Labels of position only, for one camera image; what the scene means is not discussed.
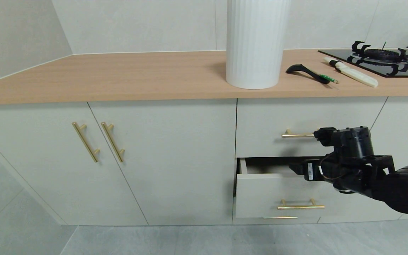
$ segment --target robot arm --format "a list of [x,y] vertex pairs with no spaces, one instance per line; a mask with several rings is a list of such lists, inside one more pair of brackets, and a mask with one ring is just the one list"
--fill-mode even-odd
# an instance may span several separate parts
[[343,194],[358,193],[408,214],[408,166],[395,171],[390,155],[375,155],[365,126],[322,128],[314,137],[334,151],[289,168],[307,181],[326,181]]

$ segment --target gold cabinet handle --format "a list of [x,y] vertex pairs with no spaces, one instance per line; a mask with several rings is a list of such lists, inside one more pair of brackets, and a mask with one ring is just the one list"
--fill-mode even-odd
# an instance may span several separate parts
[[113,124],[110,124],[109,126],[107,126],[106,122],[102,122],[102,127],[105,130],[105,133],[107,134],[108,139],[110,140],[111,145],[113,146],[114,151],[116,152],[116,155],[118,155],[118,159],[120,161],[120,163],[124,162],[123,159],[123,153],[124,153],[124,149],[118,149],[118,146],[116,145],[115,141],[114,141],[114,137],[113,134],[111,133],[112,129],[114,128]]
[[293,216],[281,216],[281,217],[264,217],[265,220],[267,219],[298,219],[298,217]]
[[325,205],[316,205],[314,199],[310,199],[312,205],[286,205],[286,200],[281,199],[282,206],[278,206],[278,210],[288,210],[288,209],[324,209]]
[[81,138],[81,141],[84,143],[84,146],[86,147],[87,151],[91,155],[92,159],[94,160],[95,163],[98,162],[97,159],[97,154],[100,152],[100,149],[92,150],[91,146],[89,145],[89,142],[87,141],[86,137],[83,135],[81,132],[83,129],[86,128],[86,124],[83,124],[81,126],[78,126],[78,123],[73,122],[72,126],[75,128],[76,132],[78,133],[78,136]]
[[292,134],[290,129],[286,129],[286,133],[282,134],[283,138],[311,138],[314,137],[313,133],[304,133],[304,134]]

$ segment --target label sticker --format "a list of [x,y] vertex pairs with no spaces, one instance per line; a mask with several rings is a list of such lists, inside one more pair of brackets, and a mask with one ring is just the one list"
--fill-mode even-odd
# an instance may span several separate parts
[[313,180],[313,179],[314,179],[314,175],[313,175],[313,163],[308,163],[308,178],[309,178],[309,180]]

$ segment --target gas stove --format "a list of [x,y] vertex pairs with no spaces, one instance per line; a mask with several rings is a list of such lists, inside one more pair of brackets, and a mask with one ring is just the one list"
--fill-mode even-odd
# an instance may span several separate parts
[[397,50],[369,49],[371,45],[356,41],[352,49],[319,50],[347,63],[383,77],[408,77],[408,47]]

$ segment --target white vase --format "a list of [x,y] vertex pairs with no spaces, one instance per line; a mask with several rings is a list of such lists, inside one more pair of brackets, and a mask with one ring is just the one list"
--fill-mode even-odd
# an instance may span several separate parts
[[278,83],[290,0],[228,0],[226,81],[243,89]]

